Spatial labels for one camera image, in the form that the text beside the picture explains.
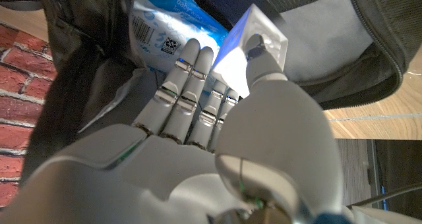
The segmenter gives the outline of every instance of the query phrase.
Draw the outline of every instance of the baby wipes package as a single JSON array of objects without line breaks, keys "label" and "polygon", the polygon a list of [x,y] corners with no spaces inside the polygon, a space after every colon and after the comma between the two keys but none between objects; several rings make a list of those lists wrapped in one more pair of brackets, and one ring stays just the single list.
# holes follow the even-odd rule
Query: baby wipes package
[{"label": "baby wipes package", "polygon": [[214,59],[227,30],[193,0],[135,0],[133,30],[147,66],[169,72],[186,42],[211,47]]}]

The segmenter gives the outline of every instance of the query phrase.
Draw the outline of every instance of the barcode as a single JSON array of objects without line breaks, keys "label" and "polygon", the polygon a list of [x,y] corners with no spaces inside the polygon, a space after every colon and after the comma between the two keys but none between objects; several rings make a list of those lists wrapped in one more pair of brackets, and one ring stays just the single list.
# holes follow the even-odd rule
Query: barcode
[{"label": "barcode", "polygon": [[136,40],[142,43],[150,43],[154,29],[145,24],[143,19],[137,16],[133,18],[133,30]]}]

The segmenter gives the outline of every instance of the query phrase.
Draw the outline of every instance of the red brick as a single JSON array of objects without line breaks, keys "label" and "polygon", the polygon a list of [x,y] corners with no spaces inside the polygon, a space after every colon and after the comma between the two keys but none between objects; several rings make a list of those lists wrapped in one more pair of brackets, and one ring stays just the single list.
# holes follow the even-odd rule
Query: red brick
[{"label": "red brick", "polygon": [[6,55],[3,61],[20,69],[35,72],[51,79],[54,79],[57,75],[52,61],[35,54],[25,52],[17,47],[12,47],[11,51]]},{"label": "red brick", "polygon": [[13,125],[0,125],[0,148],[26,149],[32,128]]},{"label": "red brick", "polygon": [[0,118],[35,124],[42,105],[0,96]]},{"label": "red brick", "polygon": [[35,51],[42,51],[47,44],[45,41],[38,39],[37,37],[31,36],[25,32],[19,32],[16,39],[16,43],[23,45],[28,49]]},{"label": "red brick", "polygon": [[10,48],[15,42],[19,31],[0,25],[0,47]]},{"label": "red brick", "polygon": [[23,164],[23,157],[0,155],[0,177],[19,177]]},{"label": "red brick", "polygon": [[18,92],[24,82],[26,76],[7,67],[0,66],[0,88],[9,92]]},{"label": "red brick", "polygon": [[36,98],[45,98],[48,88],[51,86],[50,81],[43,78],[34,78],[25,89],[25,95],[34,96]]},{"label": "red brick", "polygon": [[9,205],[17,194],[18,194],[17,182],[0,183],[0,207]]}]

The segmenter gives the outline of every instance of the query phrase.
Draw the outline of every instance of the white box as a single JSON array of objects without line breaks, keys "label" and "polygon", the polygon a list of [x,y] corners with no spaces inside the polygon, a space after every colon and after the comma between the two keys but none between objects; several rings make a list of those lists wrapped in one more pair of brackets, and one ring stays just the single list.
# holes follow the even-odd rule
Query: white box
[{"label": "white box", "polygon": [[276,59],[281,69],[284,69],[286,60],[287,38],[255,4],[252,4],[226,36],[211,69],[214,78],[235,90],[242,98],[249,95],[244,47],[254,34],[263,37],[268,52]]}]

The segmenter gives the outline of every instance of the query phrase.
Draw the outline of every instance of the brick wall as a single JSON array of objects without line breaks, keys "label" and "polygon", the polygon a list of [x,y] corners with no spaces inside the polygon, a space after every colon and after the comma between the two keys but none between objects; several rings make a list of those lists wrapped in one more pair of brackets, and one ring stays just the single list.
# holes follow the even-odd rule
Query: brick wall
[{"label": "brick wall", "polygon": [[28,139],[55,76],[46,42],[0,23],[0,210],[17,194]]}]

